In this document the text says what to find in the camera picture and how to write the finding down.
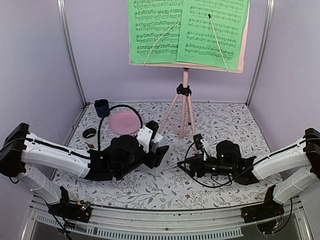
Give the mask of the white metronome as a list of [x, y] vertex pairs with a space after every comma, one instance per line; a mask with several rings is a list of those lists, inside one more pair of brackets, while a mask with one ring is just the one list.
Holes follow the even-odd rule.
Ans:
[[151, 174], [154, 176], [159, 176], [160, 173], [165, 169], [167, 161], [170, 159], [169, 145], [166, 144], [166, 141], [161, 134], [155, 134], [155, 137], [151, 141], [150, 153]]

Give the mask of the pink music stand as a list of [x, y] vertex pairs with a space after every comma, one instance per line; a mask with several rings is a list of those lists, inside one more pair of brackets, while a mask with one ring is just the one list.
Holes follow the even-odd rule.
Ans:
[[[140, 65], [141, 67], [146, 66], [146, 67], [167, 67], [167, 68], [183, 69], [183, 82], [177, 87], [176, 95], [173, 98], [171, 105], [158, 129], [159, 134], [163, 133], [165, 124], [169, 124], [174, 129], [175, 133], [180, 139], [185, 138], [189, 133], [191, 133], [192, 135], [196, 134], [195, 119], [194, 119], [192, 100], [191, 100], [192, 95], [190, 94], [191, 89], [189, 86], [189, 69], [242, 74], [244, 72], [244, 64], [245, 64], [244, 57], [245, 57], [245, 49], [246, 49], [246, 42], [247, 42], [247, 35], [248, 35], [248, 25], [249, 25], [248, 21], [249, 20], [247, 19], [247, 22], [244, 27], [241, 51], [240, 51], [239, 61], [238, 61], [238, 66], [236, 71], [226, 70], [225, 68], [219, 68], [214, 66], [185, 63], [185, 62], [144, 63]], [[178, 100], [178, 97], [182, 97], [181, 118], [180, 118], [179, 126], [175, 126], [174, 123], [170, 120], [170, 114]]]

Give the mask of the green sheet music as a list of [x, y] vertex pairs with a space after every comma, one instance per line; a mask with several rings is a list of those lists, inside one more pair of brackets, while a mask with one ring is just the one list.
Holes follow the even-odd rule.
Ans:
[[185, 0], [176, 60], [221, 68], [244, 68], [248, 0]]
[[134, 65], [177, 60], [182, 0], [128, 0], [130, 60]]

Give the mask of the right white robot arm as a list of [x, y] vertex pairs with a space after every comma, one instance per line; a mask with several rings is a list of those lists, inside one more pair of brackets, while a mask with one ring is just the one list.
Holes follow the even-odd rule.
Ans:
[[239, 145], [229, 140], [219, 142], [216, 156], [211, 156], [200, 134], [194, 135], [193, 145], [199, 153], [177, 163], [191, 178], [201, 178], [205, 174], [228, 176], [230, 182], [248, 186], [277, 173], [298, 169], [267, 190], [258, 208], [262, 218], [269, 218], [278, 207], [320, 180], [320, 133], [314, 128], [306, 129], [296, 142], [260, 157], [243, 158]]

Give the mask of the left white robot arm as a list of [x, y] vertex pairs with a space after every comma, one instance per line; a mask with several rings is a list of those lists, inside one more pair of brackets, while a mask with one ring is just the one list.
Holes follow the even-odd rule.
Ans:
[[74, 149], [44, 140], [29, 132], [29, 125], [20, 123], [5, 139], [0, 150], [0, 172], [30, 187], [63, 216], [74, 213], [68, 192], [51, 182], [36, 165], [63, 170], [77, 177], [104, 182], [121, 180], [136, 168], [144, 166], [151, 173], [160, 173], [169, 159], [169, 146], [158, 133], [158, 124], [148, 122], [136, 136], [121, 135], [105, 149], [99, 148], [94, 128], [82, 133], [89, 150]]

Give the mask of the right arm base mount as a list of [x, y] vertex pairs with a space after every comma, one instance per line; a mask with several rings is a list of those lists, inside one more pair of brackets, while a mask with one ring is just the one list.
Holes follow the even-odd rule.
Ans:
[[273, 200], [241, 209], [244, 222], [256, 222], [258, 231], [263, 235], [272, 235], [277, 231], [284, 213], [283, 205]]

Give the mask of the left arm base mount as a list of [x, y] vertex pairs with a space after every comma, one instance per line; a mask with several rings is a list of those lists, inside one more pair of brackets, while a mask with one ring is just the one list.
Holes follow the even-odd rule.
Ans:
[[71, 202], [68, 191], [60, 186], [61, 197], [56, 204], [49, 204], [48, 212], [67, 220], [88, 223], [91, 217], [92, 208], [88, 201], [80, 200]]

